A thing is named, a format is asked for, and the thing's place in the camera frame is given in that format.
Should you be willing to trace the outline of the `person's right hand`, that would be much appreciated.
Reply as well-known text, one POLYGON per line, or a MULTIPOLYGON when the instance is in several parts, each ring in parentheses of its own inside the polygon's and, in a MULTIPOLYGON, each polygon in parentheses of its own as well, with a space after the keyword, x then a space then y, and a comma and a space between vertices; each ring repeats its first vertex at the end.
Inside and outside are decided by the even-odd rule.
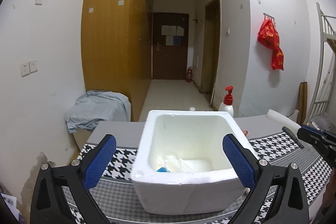
POLYGON ((321 206, 322 218, 319 223, 335 223, 335 168, 333 168, 321 206))

